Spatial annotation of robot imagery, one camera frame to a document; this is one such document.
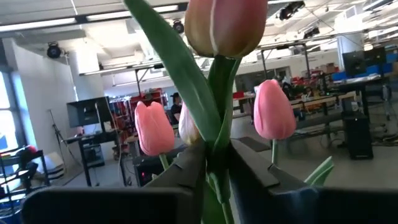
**camera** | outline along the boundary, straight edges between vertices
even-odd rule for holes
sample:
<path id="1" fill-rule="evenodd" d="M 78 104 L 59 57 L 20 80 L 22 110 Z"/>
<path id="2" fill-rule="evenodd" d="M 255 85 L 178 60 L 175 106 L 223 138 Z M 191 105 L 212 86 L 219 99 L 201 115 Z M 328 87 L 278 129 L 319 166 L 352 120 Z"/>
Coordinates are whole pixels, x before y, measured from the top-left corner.
<path id="1" fill-rule="evenodd" d="M 47 49 L 47 56 L 51 59 L 57 59 L 60 58 L 62 55 L 64 55 L 64 50 L 61 49 L 58 46 L 58 43 L 52 42 L 49 43 L 49 48 Z"/>
<path id="2" fill-rule="evenodd" d="M 181 21 L 174 21 L 173 22 L 173 29 L 177 31 L 178 34 L 184 33 L 184 25 Z"/>

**tulip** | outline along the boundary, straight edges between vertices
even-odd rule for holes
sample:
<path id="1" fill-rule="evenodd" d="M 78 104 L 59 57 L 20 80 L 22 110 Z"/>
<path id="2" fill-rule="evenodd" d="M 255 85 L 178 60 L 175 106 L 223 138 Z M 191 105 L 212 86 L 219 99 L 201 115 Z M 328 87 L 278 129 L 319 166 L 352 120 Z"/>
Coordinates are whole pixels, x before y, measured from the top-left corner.
<path id="1" fill-rule="evenodd" d="M 268 0 L 190 0 L 185 35 L 198 55 L 242 58 L 264 35 Z"/>
<path id="2" fill-rule="evenodd" d="M 174 148 L 174 131 L 163 106 L 138 102 L 135 114 L 139 145 L 148 156 L 158 156 Z"/>
<path id="3" fill-rule="evenodd" d="M 178 122 L 178 131 L 180 132 L 182 141 L 187 145 L 191 145 L 200 138 L 199 130 L 193 122 L 185 103 L 182 104 L 180 121 Z"/>
<path id="4" fill-rule="evenodd" d="M 286 139 L 296 129 L 292 105 L 277 80 L 266 80 L 257 90 L 254 127 L 266 139 Z"/>

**black floor mat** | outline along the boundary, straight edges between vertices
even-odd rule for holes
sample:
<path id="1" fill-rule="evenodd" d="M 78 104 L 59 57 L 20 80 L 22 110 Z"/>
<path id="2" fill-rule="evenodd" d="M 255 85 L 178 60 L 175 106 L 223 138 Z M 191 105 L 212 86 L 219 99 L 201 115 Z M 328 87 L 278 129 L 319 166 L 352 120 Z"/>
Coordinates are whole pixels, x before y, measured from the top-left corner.
<path id="1" fill-rule="evenodd" d="M 267 146 L 264 143 L 256 141 L 250 137 L 243 137 L 243 138 L 239 138 L 238 140 L 241 141 L 241 143 L 243 143 L 243 144 L 247 145 L 248 147 L 250 147 L 251 149 L 253 149 L 255 152 L 271 150 L 271 147 Z"/>

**computer tower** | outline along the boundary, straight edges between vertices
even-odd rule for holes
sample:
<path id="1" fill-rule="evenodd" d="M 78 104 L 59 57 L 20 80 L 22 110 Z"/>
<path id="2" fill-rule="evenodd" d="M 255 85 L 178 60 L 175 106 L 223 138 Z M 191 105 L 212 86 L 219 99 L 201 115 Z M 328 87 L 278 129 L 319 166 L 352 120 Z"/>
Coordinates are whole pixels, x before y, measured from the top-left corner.
<path id="1" fill-rule="evenodd" d="M 351 159 L 373 159 L 368 118 L 361 112 L 342 113 L 345 143 Z"/>
<path id="2" fill-rule="evenodd" d="M 177 154 L 183 152 L 186 147 L 180 147 L 166 153 L 169 164 Z M 138 156 L 132 160 L 138 187 L 143 187 L 152 180 L 152 175 L 160 175 L 164 169 L 158 156 Z"/>

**tripod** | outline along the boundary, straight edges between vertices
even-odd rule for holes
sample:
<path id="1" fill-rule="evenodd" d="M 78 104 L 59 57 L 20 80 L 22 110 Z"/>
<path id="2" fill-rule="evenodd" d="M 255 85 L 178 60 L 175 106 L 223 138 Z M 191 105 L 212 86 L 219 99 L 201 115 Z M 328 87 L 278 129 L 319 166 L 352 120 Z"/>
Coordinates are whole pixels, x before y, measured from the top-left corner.
<path id="1" fill-rule="evenodd" d="M 61 142 L 64 143 L 65 147 L 68 149 L 69 154 L 71 155 L 72 159 L 79 165 L 81 166 L 80 162 L 76 159 L 76 157 L 72 154 L 72 152 L 69 149 L 68 144 L 65 142 L 65 139 L 62 137 L 61 131 L 58 129 L 58 126 L 55 124 L 54 120 L 54 115 L 52 114 L 52 110 L 50 111 L 51 119 L 52 119 L 52 127 L 54 129 L 55 137 L 57 137 L 57 142 L 58 142 L 58 147 L 60 149 L 61 157 L 62 157 L 62 162 L 65 164 L 65 158 L 63 156 L 62 152 L 62 147 L 61 147 Z"/>

